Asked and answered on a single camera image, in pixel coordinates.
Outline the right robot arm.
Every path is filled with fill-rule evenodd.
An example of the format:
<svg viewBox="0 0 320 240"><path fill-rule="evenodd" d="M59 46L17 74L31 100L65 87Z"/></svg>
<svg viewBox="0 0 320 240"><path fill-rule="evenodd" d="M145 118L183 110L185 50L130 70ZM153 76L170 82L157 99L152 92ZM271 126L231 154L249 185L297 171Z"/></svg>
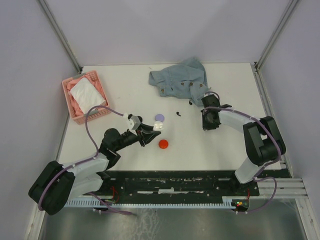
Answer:
<svg viewBox="0 0 320 240"><path fill-rule="evenodd" d="M234 172L233 180L229 183L231 193L242 195L248 189L249 182L269 165L281 160L286 153L286 145L275 119L271 116L256 118L232 108L229 104L220 104L214 94L202 99L202 129L215 130L226 125L244 136L246 159Z"/></svg>

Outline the purple earbud case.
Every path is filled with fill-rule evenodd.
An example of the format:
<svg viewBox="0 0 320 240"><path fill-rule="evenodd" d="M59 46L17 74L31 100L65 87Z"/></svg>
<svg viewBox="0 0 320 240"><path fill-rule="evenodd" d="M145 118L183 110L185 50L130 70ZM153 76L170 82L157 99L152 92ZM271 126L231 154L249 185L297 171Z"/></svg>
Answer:
<svg viewBox="0 0 320 240"><path fill-rule="evenodd" d="M155 121L156 122L164 122L164 120L165 120L165 117L164 117L164 115L163 114L157 114L156 116L155 116Z"/></svg>

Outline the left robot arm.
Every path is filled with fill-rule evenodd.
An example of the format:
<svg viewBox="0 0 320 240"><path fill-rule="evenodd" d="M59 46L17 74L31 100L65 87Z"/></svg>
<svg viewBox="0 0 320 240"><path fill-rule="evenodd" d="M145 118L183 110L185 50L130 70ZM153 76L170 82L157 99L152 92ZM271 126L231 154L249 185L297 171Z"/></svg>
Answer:
<svg viewBox="0 0 320 240"><path fill-rule="evenodd" d="M106 170L111 169L121 156L118 151L139 143L142 147L161 134L164 124L153 125L129 121L130 128L119 133L115 128L105 131L96 152L87 159L68 164L49 162L28 191L28 196L37 203L40 211L49 215L58 213L68 201L84 194L97 192L106 195L111 183L106 180Z"/></svg>

